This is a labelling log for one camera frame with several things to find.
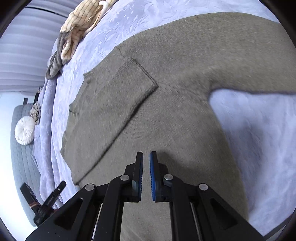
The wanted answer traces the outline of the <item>round white cushion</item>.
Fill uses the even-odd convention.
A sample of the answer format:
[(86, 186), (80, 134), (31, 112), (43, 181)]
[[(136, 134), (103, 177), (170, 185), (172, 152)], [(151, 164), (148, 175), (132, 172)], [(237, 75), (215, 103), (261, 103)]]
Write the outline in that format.
[(20, 145), (28, 145), (34, 140), (35, 124), (31, 116), (24, 116), (17, 122), (14, 134)]

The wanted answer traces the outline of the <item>cream striped garment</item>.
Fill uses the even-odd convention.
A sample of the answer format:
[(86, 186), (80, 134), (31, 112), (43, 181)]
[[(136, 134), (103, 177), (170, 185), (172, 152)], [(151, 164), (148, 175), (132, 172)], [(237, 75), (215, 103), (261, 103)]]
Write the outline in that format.
[(91, 32), (116, 1), (84, 0), (60, 28), (57, 54), (63, 64), (70, 61), (80, 41)]

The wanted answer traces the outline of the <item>grey-brown plush garment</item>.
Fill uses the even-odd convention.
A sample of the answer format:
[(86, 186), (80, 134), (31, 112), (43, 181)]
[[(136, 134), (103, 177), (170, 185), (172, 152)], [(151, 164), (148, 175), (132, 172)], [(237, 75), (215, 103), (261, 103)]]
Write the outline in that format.
[(59, 73), (63, 65), (65, 64), (65, 61), (63, 61), (61, 58), (61, 53), (62, 53), (63, 45), (65, 44), (65, 38), (67, 37), (67, 35), (68, 34), (65, 32), (61, 32), (59, 34), (56, 51), (50, 58), (49, 66), (46, 71), (45, 77), (47, 79), (54, 78)]

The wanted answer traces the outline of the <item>taupe knit sweater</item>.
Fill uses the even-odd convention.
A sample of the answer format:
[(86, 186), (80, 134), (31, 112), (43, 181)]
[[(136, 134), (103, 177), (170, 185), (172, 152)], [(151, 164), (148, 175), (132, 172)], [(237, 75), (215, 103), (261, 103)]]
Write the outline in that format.
[(213, 13), (138, 33), (84, 76), (61, 155), (104, 184), (151, 151), (262, 235), (295, 209), (295, 46), (284, 27)]

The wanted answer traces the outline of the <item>lavender bed blanket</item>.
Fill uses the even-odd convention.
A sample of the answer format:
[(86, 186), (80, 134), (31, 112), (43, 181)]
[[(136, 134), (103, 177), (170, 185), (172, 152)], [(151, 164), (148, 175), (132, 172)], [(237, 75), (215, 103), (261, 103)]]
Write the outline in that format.
[(109, 182), (144, 154), (123, 240), (170, 240), (149, 154), (205, 182), (262, 235), (295, 209), (295, 47), (260, 1), (119, 1), (39, 97), (41, 196)]

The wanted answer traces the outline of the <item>beige crumpled cloth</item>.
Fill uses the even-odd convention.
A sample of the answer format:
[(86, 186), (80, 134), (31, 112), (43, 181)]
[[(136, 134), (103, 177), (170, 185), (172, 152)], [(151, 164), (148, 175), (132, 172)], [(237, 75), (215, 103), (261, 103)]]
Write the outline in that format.
[(30, 110), (30, 117), (32, 117), (35, 121), (35, 124), (38, 125), (40, 123), (41, 118), (41, 107), (38, 101), (36, 101)]

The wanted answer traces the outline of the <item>grey quilted chair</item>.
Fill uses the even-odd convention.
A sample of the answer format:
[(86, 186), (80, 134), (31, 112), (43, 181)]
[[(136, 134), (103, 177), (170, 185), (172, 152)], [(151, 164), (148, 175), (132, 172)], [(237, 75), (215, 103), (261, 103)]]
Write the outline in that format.
[(13, 175), (18, 197), (25, 215), (32, 226), (34, 223), (35, 214), (29, 207), (25, 200), (20, 187), (26, 183), (34, 192), (38, 202), (43, 203), (40, 196), (40, 172), (37, 168), (36, 162), (33, 159), (33, 143), (23, 146), (15, 139), (15, 127), (17, 122), (23, 117), (29, 115), (32, 104), (24, 104), (15, 107), (11, 120), (11, 163), (13, 168)]

